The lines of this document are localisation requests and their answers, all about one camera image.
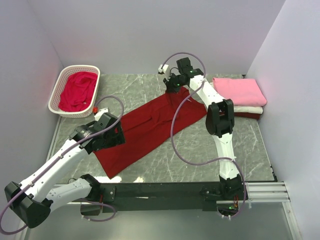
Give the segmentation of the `dark red t shirt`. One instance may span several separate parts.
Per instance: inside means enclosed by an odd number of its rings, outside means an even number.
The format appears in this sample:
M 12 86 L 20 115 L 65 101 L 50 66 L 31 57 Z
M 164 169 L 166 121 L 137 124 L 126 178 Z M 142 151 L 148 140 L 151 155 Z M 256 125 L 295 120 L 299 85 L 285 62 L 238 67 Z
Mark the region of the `dark red t shirt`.
M 94 153 L 109 178 L 170 138 L 172 121 L 176 134 L 207 114 L 205 106 L 193 98 L 181 104 L 189 94 L 185 87 L 178 93 L 164 93 L 121 118 L 125 143 Z

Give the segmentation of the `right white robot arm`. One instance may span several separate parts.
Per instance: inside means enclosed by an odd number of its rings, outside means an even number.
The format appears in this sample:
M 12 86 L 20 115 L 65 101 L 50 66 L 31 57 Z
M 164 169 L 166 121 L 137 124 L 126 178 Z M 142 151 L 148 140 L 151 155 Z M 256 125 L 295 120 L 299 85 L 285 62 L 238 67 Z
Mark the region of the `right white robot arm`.
M 178 75 L 173 74 L 165 62 L 158 68 L 158 74 L 164 77 L 163 82 L 169 93 L 176 93 L 184 86 L 190 90 L 173 117 L 176 119 L 183 104 L 193 95 L 198 95 L 206 109 L 206 130 L 212 136 L 218 154 L 217 158 L 206 161 L 206 164 L 219 163 L 219 183 L 213 190 L 208 190 L 207 194 L 230 200 L 246 189 L 233 148 L 234 103 L 221 96 L 206 79 L 206 70 L 193 68 L 189 58 L 181 58 L 176 64 Z

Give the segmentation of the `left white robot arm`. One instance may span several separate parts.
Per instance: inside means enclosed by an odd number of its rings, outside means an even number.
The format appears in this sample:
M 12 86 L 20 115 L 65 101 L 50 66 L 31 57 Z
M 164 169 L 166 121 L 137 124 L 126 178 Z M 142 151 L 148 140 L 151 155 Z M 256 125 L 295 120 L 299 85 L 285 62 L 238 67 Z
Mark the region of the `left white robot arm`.
M 69 169 L 92 152 L 125 142 L 120 119 L 105 112 L 98 120 L 78 126 L 60 150 L 41 168 L 20 183 L 10 182 L 4 189 L 11 209 L 28 228 L 43 223 L 57 208 L 79 199 L 101 203 L 104 190 L 90 174 L 54 188 Z

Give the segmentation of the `crimson t shirt in basket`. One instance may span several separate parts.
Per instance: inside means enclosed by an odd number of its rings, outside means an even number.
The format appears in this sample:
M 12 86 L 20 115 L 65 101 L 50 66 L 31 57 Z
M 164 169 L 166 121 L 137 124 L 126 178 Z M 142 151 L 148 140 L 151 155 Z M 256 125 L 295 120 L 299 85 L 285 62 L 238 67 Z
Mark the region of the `crimson t shirt in basket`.
M 70 75 L 60 94 L 58 107 L 65 112 L 81 112 L 89 107 L 98 75 L 94 72 L 80 71 Z

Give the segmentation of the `folded pink t shirt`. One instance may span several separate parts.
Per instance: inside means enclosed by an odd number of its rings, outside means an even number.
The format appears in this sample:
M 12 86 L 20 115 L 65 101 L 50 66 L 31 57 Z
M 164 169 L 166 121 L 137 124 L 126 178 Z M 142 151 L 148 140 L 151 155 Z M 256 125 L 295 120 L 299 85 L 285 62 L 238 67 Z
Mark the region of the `folded pink t shirt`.
M 267 104 L 255 79 L 214 77 L 212 83 L 221 96 L 231 99 L 236 106 L 263 107 Z

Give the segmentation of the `white plastic laundry basket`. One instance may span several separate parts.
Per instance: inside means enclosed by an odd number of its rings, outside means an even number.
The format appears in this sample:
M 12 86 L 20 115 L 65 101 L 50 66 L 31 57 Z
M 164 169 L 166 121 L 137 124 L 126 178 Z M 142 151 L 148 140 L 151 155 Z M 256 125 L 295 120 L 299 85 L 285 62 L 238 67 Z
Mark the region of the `white plastic laundry basket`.
M 84 110 L 81 111 L 63 111 L 59 108 L 60 103 L 60 96 L 63 90 L 65 89 L 65 85 L 67 84 L 68 78 L 70 75 L 78 73 L 78 72 L 88 72 L 88 73 L 94 73 L 97 75 L 96 84 L 94 87 L 94 91 L 92 93 L 91 102 L 89 103 L 88 107 L 86 107 Z M 56 83 L 54 85 L 54 88 L 52 90 L 49 102 L 48 102 L 48 108 L 49 110 L 54 113 L 58 114 L 61 117 L 64 118 L 85 118 L 88 117 L 94 109 L 95 101 L 98 94 L 98 88 L 100 84 L 100 69 L 93 65 L 70 65 L 65 67 L 59 74 Z

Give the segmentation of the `folded white t shirt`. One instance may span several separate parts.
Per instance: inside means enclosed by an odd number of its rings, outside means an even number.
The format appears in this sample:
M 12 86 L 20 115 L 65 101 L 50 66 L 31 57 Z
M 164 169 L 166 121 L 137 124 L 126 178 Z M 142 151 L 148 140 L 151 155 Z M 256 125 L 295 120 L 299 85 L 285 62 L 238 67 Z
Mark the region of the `folded white t shirt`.
M 263 108 L 261 106 L 234 106 L 234 112 L 261 115 L 263 113 Z

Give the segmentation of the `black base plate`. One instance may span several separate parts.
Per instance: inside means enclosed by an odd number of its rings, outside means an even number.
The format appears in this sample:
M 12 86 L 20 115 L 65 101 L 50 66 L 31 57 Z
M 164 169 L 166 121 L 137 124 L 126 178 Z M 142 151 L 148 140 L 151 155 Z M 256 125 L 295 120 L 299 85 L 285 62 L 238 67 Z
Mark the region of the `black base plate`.
M 111 205 L 119 211 L 216 211 L 219 201 L 247 200 L 242 183 L 224 182 L 102 183 L 86 200 Z

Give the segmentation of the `aluminium rail frame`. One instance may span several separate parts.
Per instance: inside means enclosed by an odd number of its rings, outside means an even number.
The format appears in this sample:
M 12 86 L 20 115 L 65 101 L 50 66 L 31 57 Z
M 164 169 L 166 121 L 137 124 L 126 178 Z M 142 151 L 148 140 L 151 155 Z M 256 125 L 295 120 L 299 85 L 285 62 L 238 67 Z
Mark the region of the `aluminium rail frame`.
M 69 187 L 73 190 L 67 192 L 66 195 L 59 195 L 59 200 L 64 200 L 66 204 L 72 202 L 87 202 L 87 197 L 93 190 L 86 191 L 83 186 L 76 182 L 69 184 Z M 289 202 L 289 194 L 283 182 L 249 182 L 245 185 L 247 194 L 247 200 L 236 200 L 236 201 L 219 201 L 217 207 L 221 205 L 231 206 L 234 204 L 241 204 L 242 202 L 247 203 L 281 203 Z

